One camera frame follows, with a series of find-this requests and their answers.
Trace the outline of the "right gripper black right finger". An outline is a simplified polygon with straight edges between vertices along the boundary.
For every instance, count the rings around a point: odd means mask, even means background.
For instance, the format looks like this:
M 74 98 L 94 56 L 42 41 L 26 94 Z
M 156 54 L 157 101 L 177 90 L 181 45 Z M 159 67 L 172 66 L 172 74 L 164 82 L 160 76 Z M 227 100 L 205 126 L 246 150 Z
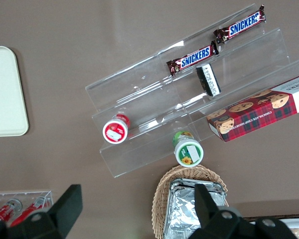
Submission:
M 195 211 L 200 222 L 191 239 L 250 239 L 252 225 L 233 209 L 219 208 L 203 184 L 196 184 Z

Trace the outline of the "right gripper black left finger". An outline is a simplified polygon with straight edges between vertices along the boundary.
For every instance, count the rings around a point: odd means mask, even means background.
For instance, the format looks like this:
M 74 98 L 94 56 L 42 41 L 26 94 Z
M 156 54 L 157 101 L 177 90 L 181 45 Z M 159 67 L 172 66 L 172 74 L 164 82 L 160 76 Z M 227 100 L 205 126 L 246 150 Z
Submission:
M 83 210 L 82 187 L 72 184 L 46 212 L 30 215 L 21 223 L 24 239 L 64 239 Z

